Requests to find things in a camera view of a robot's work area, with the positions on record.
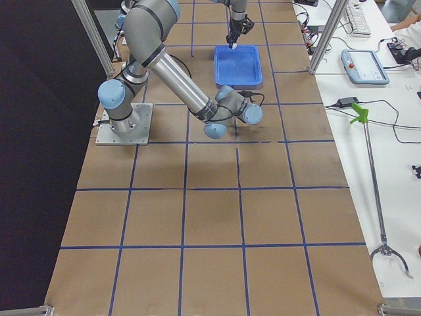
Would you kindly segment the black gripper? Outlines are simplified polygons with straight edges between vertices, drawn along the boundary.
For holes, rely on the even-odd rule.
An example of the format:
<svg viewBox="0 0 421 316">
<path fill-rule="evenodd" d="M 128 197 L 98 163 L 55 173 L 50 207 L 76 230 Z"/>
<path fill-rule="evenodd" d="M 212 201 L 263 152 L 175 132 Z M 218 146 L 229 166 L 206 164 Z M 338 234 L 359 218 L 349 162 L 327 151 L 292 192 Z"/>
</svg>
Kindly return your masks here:
<svg viewBox="0 0 421 316">
<path fill-rule="evenodd" d="M 244 18 L 242 20 L 230 19 L 230 32 L 226 36 L 226 41 L 229 46 L 236 46 L 237 39 L 240 35 L 245 35 L 250 32 L 255 23 L 250 18 Z"/>
</svg>

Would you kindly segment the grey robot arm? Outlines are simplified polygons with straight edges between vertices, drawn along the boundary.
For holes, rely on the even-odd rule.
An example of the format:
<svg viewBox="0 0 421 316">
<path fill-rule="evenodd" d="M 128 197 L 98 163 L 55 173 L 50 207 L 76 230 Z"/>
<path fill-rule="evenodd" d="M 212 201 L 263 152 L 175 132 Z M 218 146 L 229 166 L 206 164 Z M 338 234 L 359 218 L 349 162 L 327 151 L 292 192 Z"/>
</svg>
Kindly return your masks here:
<svg viewBox="0 0 421 316">
<path fill-rule="evenodd" d="M 255 25 L 247 15 L 247 0 L 217 0 L 212 2 L 223 4 L 229 9 L 229 33 L 226 36 L 226 41 L 230 49 L 235 49 L 238 38 L 251 31 Z"/>
<path fill-rule="evenodd" d="M 164 42 L 179 17 L 177 1 L 134 1 L 131 5 L 123 24 L 130 57 L 120 73 L 98 89 L 108 119 L 94 123 L 99 128 L 97 144 L 147 144 L 153 104 L 135 103 L 133 99 L 150 74 L 158 76 L 189 112 L 204 122 L 204 132 L 212 139 L 220 139 L 233 118 L 245 124 L 262 119 L 260 106 L 228 86 L 222 86 L 211 99 L 166 52 Z"/>
</svg>

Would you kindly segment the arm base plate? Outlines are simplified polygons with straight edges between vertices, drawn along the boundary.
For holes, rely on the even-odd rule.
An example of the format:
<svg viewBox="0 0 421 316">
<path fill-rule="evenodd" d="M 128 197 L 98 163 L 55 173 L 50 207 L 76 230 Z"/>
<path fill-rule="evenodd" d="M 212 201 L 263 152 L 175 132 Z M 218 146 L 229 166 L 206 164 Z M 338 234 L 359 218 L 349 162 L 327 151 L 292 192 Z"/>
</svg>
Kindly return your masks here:
<svg viewBox="0 0 421 316">
<path fill-rule="evenodd" d="M 106 110 L 97 131 L 97 145 L 148 145 L 151 120 L 153 117 L 152 103 L 132 103 L 132 114 L 126 120 L 111 120 Z"/>
</svg>

